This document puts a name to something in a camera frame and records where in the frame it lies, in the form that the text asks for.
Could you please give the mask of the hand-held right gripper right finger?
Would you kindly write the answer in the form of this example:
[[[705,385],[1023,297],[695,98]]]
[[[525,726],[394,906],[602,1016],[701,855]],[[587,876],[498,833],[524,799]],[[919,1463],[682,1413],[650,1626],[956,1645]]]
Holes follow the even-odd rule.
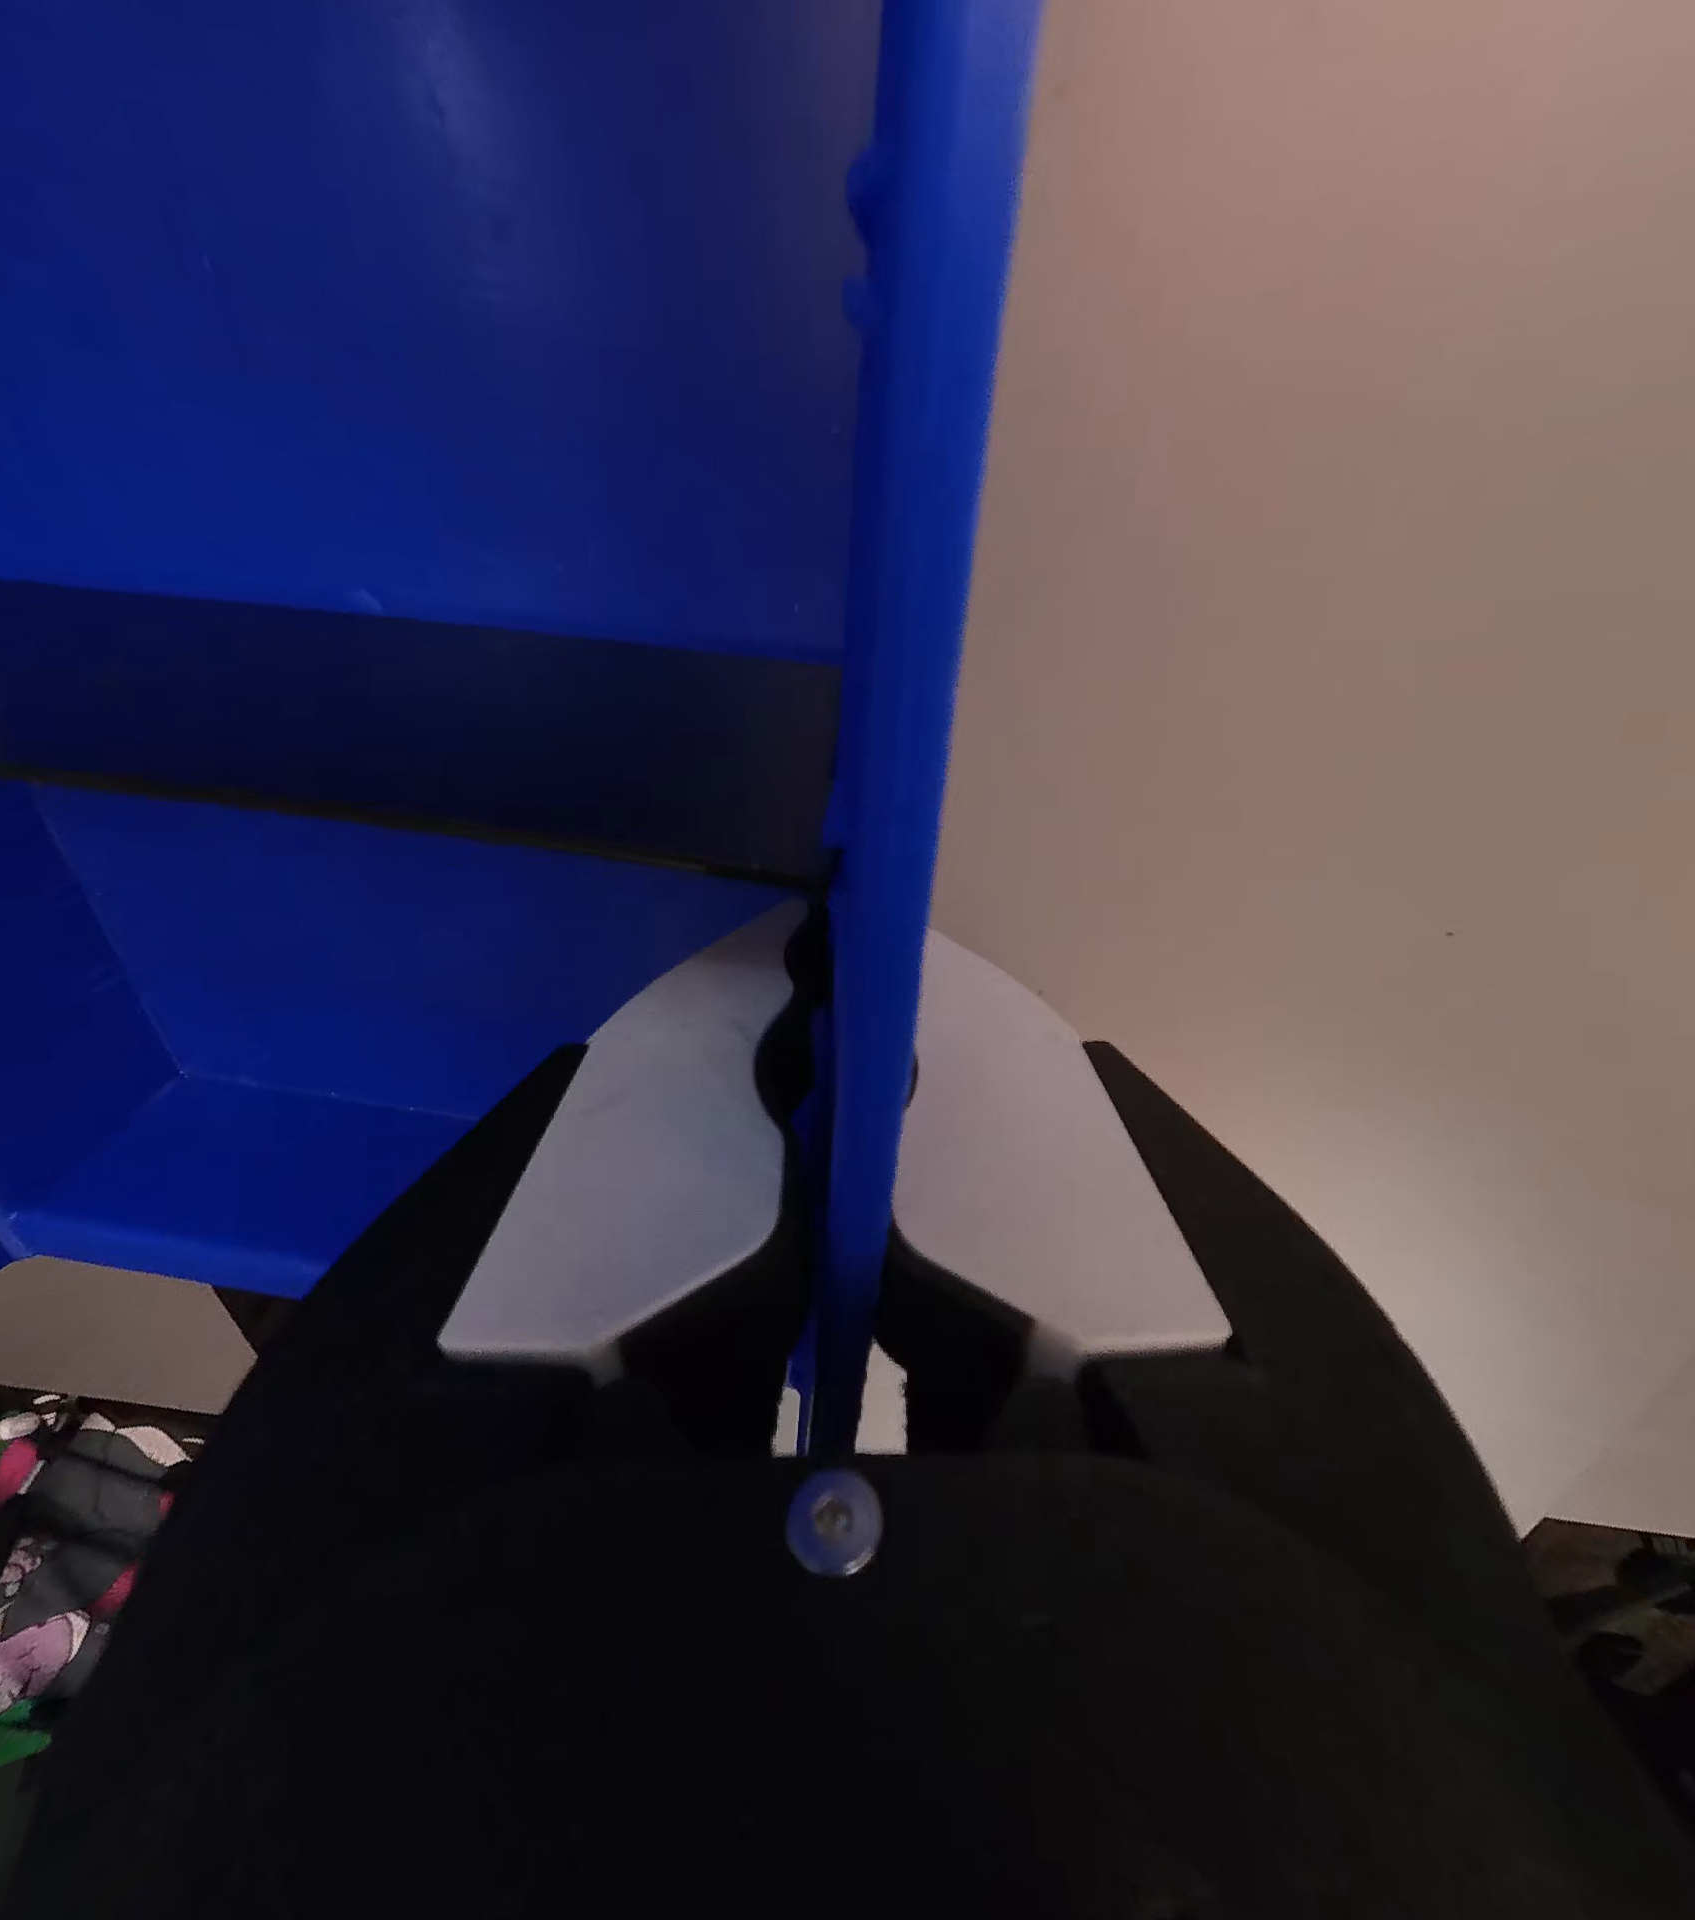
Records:
[[[1229,1345],[1085,1045],[1042,995],[931,931],[912,1058],[894,1227],[1026,1322],[1033,1378]]]

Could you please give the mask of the black floral printed clothing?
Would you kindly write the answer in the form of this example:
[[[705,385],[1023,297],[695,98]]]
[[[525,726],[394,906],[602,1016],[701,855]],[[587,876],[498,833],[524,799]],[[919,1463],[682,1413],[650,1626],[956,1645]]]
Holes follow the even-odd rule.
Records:
[[[66,1721],[214,1420],[0,1389],[0,1766]]]

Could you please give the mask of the blue plastic bin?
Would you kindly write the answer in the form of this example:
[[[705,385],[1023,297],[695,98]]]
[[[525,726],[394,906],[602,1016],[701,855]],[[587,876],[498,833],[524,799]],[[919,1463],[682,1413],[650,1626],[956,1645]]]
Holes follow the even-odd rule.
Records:
[[[299,1297],[791,906],[854,1435],[1040,37],[0,4],[0,1261]]]

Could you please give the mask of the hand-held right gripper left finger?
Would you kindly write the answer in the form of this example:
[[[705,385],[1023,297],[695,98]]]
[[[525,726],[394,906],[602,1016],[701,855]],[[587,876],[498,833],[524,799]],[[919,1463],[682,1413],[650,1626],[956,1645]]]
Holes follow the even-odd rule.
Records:
[[[805,1186],[821,960],[815,906],[786,901],[605,1017],[447,1311],[443,1359],[608,1383],[769,1252]]]

